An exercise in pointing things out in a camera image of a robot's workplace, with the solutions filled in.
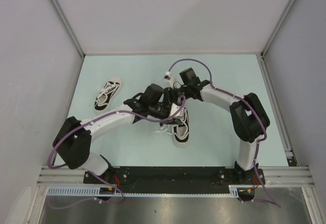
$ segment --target white table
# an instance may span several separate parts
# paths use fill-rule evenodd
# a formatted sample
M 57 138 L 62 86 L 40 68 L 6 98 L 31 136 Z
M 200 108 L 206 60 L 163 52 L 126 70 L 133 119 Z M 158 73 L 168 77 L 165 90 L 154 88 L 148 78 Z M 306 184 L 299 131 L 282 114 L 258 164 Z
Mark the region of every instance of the white table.
M 237 94 L 256 93 L 270 118 L 268 139 L 262 143 L 258 161 L 261 166 L 286 166 L 287 161 L 276 126 L 275 117 L 255 55 L 126 55 L 86 56 L 72 100 L 69 116 L 85 119 L 95 116 L 94 99 L 99 88 L 111 77 L 121 77 L 123 88 L 112 108 L 151 83 L 167 87 L 163 80 L 171 64 L 182 58 L 203 61 L 212 71 L 216 86 Z M 204 67 L 194 62 L 182 62 L 172 70 L 178 73 L 192 67 L 201 80 L 208 79 Z M 96 140 L 91 150 L 102 154 L 112 165 L 134 166 L 233 166 L 237 160 L 239 138 L 231 116 L 208 103 L 188 100 L 190 144 L 177 148 L 170 135 L 157 133 L 157 123 L 141 120 L 121 127 Z M 58 157 L 56 164 L 62 163 Z

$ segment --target black and white sneaker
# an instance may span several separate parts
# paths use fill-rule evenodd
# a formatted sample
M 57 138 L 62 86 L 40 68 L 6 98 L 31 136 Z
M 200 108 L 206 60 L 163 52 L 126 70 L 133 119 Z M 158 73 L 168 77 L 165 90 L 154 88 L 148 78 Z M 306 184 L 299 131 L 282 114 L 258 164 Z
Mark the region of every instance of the black and white sneaker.
M 163 124 L 160 130 L 155 132 L 164 132 L 172 135 L 173 143 L 177 147 L 186 147 L 189 145 L 189 119 L 188 110 L 184 108 L 183 118 L 179 119 L 180 123 L 177 124 Z
M 119 77 L 111 78 L 104 86 L 99 90 L 99 94 L 95 99 L 95 112 L 99 115 L 107 112 L 111 109 L 111 104 L 114 97 L 120 92 L 122 88 L 122 80 Z

